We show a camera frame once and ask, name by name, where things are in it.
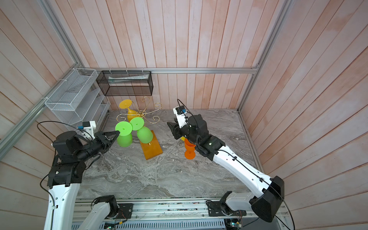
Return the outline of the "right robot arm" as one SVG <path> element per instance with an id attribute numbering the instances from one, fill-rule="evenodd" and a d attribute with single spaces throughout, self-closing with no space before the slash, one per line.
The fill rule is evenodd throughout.
<path id="1" fill-rule="evenodd" d="M 285 182 L 282 178 L 270 177 L 244 161 L 225 142 L 209 133 L 201 115 L 177 115 L 174 122 L 167 125 L 176 140 L 185 137 L 202 156 L 243 182 L 254 195 L 249 200 L 252 211 L 266 222 L 273 221 L 284 201 Z"/>

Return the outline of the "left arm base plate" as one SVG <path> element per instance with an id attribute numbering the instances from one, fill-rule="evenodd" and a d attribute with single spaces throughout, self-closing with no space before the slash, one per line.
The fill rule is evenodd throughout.
<path id="1" fill-rule="evenodd" d="M 117 203 L 110 205 L 111 211 L 107 218 L 130 219 L 132 217 L 133 203 Z"/>

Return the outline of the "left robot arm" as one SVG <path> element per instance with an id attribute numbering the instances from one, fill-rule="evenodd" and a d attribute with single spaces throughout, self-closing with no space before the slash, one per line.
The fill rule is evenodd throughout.
<path id="1" fill-rule="evenodd" d="M 48 174 L 47 192 L 51 201 L 45 230 L 67 230 L 71 227 L 77 193 L 87 169 L 86 161 L 106 153 L 119 134 L 119 131 L 99 131 L 93 140 L 88 140 L 75 131 L 57 136 L 53 142 L 57 155 Z"/>

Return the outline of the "orange wine glass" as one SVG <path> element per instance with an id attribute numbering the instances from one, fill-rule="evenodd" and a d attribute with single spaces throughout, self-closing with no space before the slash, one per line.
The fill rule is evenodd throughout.
<path id="1" fill-rule="evenodd" d="M 192 144 L 188 139 L 185 139 L 185 157 L 189 160 L 192 160 L 195 158 L 195 145 Z"/>

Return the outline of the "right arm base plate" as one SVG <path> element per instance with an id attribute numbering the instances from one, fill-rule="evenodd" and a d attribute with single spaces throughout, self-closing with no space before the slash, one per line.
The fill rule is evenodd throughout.
<path id="1" fill-rule="evenodd" d="M 208 214 L 210 217 L 220 217 L 220 216 L 234 216 L 242 217 L 246 216 L 245 210 L 231 210 L 225 202 L 206 200 L 206 205 L 208 207 Z"/>

